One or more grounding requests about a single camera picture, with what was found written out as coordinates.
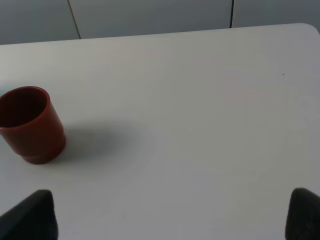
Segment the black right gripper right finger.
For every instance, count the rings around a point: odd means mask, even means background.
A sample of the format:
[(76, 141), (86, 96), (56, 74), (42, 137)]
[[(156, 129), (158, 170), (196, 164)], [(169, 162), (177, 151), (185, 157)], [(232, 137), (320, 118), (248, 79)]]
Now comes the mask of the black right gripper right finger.
[(306, 188), (295, 188), (291, 193), (285, 239), (320, 239), (320, 197)]

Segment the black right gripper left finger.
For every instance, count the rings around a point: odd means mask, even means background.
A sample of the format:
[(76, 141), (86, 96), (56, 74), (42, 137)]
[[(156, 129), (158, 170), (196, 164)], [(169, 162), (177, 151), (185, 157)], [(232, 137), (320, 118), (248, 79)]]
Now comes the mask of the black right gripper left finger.
[(53, 194), (40, 189), (0, 216), (2, 240), (57, 240)]

